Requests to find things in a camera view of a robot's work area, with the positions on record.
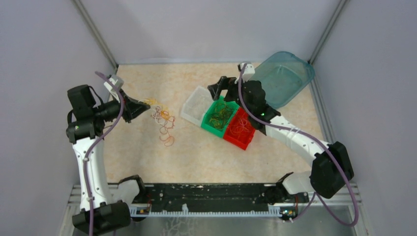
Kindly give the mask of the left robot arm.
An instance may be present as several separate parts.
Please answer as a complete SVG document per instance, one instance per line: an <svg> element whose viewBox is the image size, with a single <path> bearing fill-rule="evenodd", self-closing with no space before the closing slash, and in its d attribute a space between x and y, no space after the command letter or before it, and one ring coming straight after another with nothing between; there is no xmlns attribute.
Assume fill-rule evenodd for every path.
<svg viewBox="0 0 417 236"><path fill-rule="evenodd" d="M119 89L113 101L97 106L94 94L88 85L68 90L72 110L67 116L66 135L77 158L81 183L80 212L72 217L72 224L90 236L100 236L128 226L129 205L140 204L148 196L138 175L123 178L115 193L110 191L102 148L111 129L105 130L105 123L117 124L121 118L130 123L149 110L150 105L130 98Z"/></svg>

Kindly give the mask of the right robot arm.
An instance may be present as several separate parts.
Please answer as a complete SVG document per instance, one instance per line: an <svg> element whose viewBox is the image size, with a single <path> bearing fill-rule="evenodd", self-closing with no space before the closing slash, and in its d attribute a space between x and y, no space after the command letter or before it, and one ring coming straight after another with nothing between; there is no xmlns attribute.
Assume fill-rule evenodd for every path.
<svg viewBox="0 0 417 236"><path fill-rule="evenodd" d="M354 177L346 147L341 142L318 140L291 124L267 104L260 81L239 82L235 77L222 76L216 84L208 86L214 101L223 90L227 92L224 101L236 102L243 108L253 128L281 141L310 165L310 171L288 173L277 182L280 201L289 203L302 192L316 192L330 199Z"/></svg>

